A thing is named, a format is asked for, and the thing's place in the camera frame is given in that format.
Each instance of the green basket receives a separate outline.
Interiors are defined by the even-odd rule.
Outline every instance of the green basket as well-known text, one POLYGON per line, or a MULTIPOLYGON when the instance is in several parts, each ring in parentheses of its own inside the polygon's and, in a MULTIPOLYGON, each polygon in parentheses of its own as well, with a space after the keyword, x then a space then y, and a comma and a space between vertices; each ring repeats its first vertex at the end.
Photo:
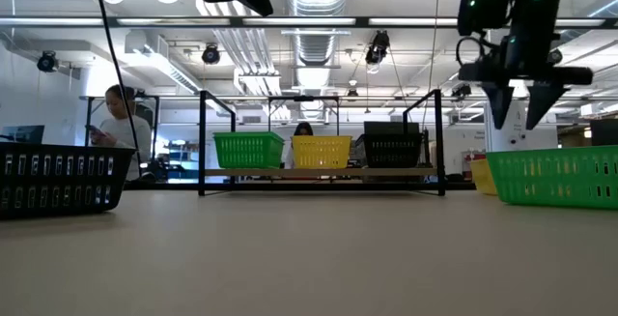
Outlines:
POLYGON ((274 132, 215 132, 221 168, 279 168, 283 138, 274 132))
POLYGON ((618 209, 618 146, 488 153, 500 200, 618 209))

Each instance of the yellow basket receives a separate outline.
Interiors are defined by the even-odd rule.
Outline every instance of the yellow basket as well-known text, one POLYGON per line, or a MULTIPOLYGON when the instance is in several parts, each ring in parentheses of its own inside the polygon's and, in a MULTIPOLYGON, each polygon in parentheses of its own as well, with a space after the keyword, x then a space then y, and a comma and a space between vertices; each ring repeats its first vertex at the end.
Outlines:
POLYGON ((471 161, 470 168, 472 169, 472 179, 476 185, 476 190, 487 195, 498 194, 490 171, 490 164, 486 159, 471 161))
POLYGON ((351 136, 293 136, 295 168, 346 168, 350 144, 351 136))

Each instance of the woman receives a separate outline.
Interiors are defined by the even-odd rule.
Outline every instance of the woman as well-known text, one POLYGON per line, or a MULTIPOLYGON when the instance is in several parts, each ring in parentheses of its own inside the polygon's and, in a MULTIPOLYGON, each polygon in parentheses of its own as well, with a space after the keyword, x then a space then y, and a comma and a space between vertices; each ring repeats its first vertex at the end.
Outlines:
MULTIPOLYGON (((313 129, 311 129, 311 125, 307 122, 302 122, 298 124, 296 127, 296 131, 294 132, 294 136, 313 136, 313 129)), ((288 154, 286 156, 286 167, 294 168, 294 146, 290 147, 288 154)))
MULTIPOLYGON (((135 148, 131 124, 126 115, 121 90, 120 85, 114 85, 105 92, 107 110, 109 110, 113 118, 103 121, 100 125, 100 130, 90 131, 90 137, 95 146, 135 148)), ((125 97, 133 117, 133 124, 135 125, 139 157, 142 162, 148 162, 151 153, 151 127, 146 120, 135 115, 135 90, 126 88, 125 97)), ((137 156, 133 156, 126 179, 132 181, 138 178, 139 164, 137 156)))

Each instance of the black basket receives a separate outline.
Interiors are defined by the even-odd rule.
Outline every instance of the black basket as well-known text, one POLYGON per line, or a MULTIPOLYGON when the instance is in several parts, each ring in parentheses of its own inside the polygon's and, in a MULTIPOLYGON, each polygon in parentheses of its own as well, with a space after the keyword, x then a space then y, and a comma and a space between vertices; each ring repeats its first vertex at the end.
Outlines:
POLYGON ((0 218, 80 215, 118 206, 135 152, 0 143, 0 218))
POLYGON ((363 164, 369 167, 409 168, 418 163, 422 142, 421 133, 366 133, 356 140, 356 147, 364 150, 363 164))

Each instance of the plastic basket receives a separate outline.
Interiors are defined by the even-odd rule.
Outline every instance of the plastic basket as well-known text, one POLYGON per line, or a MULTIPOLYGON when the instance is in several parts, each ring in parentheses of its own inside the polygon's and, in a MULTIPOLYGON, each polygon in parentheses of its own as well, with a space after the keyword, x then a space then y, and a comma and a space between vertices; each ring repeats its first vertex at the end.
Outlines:
POLYGON ((133 154, 122 148, 0 143, 0 217, 112 210, 133 154))
POLYGON ((421 153, 423 135, 371 134, 356 140, 356 147, 364 151, 363 164, 376 168, 415 167, 421 153))
POLYGON ((283 138, 274 132, 215 132, 219 167, 279 168, 283 138))
POLYGON ((500 200, 618 209, 618 146, 489 153, 500 200))
POLYGON ((351 136, 293 136, 295 168, 346 168, 350 145, 351 136))
POLYGON ((472 169, 472 179, 476 185, 476 190, 487 195, 497 195, 498 192, 495 189, 493 183, 492 172, 490 171, 490 164, 486 159, 478 159, 470 162, 470 168, 472 169))

